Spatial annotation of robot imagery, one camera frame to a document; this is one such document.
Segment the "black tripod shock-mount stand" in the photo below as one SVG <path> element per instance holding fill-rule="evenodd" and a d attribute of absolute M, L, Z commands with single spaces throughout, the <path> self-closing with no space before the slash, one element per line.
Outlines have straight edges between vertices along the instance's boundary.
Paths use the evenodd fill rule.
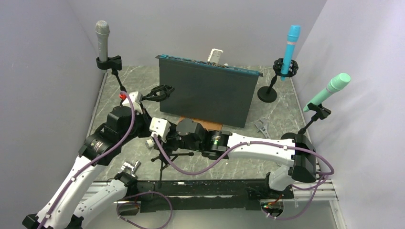
<path fill-rule="evenodd" d="M 142 100 L 148 100 L 148 101 L 154 101 L 154 102 L 162 102 L 169 98 L 170 94 L 174 91 L 174 87 L 168 86 L 168 85 L 159 85 L 151 89 L 151 91 L 142 98 Z M 176 129 L 177 125 L 175 123 L 170 122 L 170 130 Z M 164 149 L 164 142 L 161 141 L 160 136 L 158 136 L 158 139 L 160 140 L 161 146 Z M 155 162 L 157 160 L 160 160 L 161 165 L 160 165 L 160 177 L 158 181 L 158 188 L 162 187 L 162 175 L 163 175 L 163 170 L 169 167 L 169 162 L 173 162 L 175 159 L 177 159 L 179 156 L 193 156 L 193 152 L 189 153 L 175 153 L 175 151 L 165 151 L 169 160 L 167 160 L 162 153 L 159 153 L 158 156 L 155 158 L 151 159 L 151 162 Z"/>

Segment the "grey microphone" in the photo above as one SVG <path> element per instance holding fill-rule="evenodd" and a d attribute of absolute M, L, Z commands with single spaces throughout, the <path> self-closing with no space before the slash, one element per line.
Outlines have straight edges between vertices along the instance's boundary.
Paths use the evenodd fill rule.
<path fill-rule="evenodd" d="M 95 31 L 98 42 L 99 60 L 101 62 L 106 62 L 108 60 L 109 24 L 106 21 L 97 21 Z"/>

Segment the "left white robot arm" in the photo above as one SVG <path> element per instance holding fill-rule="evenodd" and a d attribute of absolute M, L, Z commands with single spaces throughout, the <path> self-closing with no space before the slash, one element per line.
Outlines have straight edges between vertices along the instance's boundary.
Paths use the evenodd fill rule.
<path fill-rule="evenodd" d="M 121 152 L 122 146 L 135 137 L 147 137 L 151 116 L 142 104 L 117 106 L 105 123 L 85 139 L 68 177 L 48 204 L 36 214 L 27 215 L 22 225 L 27 229 L 78 229 L 91 207 L 80 200 L 94 179 Z"/>

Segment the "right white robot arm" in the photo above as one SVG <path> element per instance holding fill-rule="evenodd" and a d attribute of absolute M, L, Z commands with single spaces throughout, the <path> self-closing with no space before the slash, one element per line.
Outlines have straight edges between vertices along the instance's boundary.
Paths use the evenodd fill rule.
<path fill-rule="evenodd" d="M 280 167 L 270 173 L 263 185 L 263 192 L 269 198 L 275 198 L 295 181 L 316 181 L 315 148 L 303 134 L 276 140 L 254 138 L 224 130 L 207 130 L 191 119 L 165 127 L 166 135 L 160 140 L 166 153 L 186 149 L 198 151 L 216 162 L 248 158 L 279 163 Z"/>

